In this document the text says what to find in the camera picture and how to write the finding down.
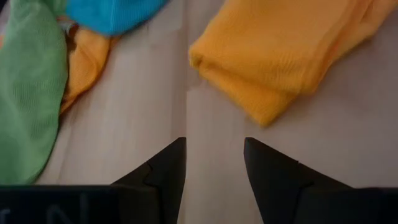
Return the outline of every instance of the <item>green cloth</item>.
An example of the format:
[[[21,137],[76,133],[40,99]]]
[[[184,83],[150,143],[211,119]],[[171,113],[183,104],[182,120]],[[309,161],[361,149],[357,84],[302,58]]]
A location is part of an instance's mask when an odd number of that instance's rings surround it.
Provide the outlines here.
[[[0,184],[29,184],[46,164],[58,131],[67,48],[61,1],[11,0],[0,50]]]

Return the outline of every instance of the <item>blue cloth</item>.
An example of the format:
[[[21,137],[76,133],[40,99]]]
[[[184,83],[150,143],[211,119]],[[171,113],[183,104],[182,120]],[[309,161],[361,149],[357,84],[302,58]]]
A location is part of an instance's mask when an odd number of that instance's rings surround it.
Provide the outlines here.
[[[117,35],[150,19],[167,0],[69,0],[67,15],[104,35]]]

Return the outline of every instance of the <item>yellow cloth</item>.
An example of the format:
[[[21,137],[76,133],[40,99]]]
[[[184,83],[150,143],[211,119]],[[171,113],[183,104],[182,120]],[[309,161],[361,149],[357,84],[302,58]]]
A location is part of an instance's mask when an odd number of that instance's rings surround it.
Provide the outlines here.
[[[84,28],[77,30],[72,40],[75,49],[69,51],[69,79],[63,94],[61,114],[99,79],[109,51],[118,39],[107,38]]]
[[[372,36],[397,0],[227,0],[190,63],[261,125]]]

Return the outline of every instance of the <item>laundry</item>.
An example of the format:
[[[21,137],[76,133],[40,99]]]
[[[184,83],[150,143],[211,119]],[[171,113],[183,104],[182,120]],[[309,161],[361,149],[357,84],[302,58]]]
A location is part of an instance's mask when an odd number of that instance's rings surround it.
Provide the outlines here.
[[[315,92],[329,66],[375,34],[396,0],[227,0],[190,63],[260,125]]]
[[[167,0],[69,0],[67,15],[105,35],[123,34],[150,19]]]
[[[62,100],[61,113],[66,111],[78,96],[95,84],[101,76],[111,47],[119,39],[119,37],[107,38],[82,27],[67,38],[75,47],[68,50],[69,78]]]
[[[67,47],[55,19],[62,3],[12,0],[0,49],[0,184],[33,182],[58,131]]]

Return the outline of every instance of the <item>table surface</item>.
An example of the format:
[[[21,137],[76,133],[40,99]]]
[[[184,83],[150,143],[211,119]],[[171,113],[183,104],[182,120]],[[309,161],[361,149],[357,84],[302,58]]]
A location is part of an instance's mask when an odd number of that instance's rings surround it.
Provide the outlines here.
[[[252,136],[353,187],[398,186],[398,12],[264,129],[188,66],[222,2],[172,0],[126,34],[62,118],[38,184],[109,184],[186,136],[180,223],[261,223],[243,161]]]

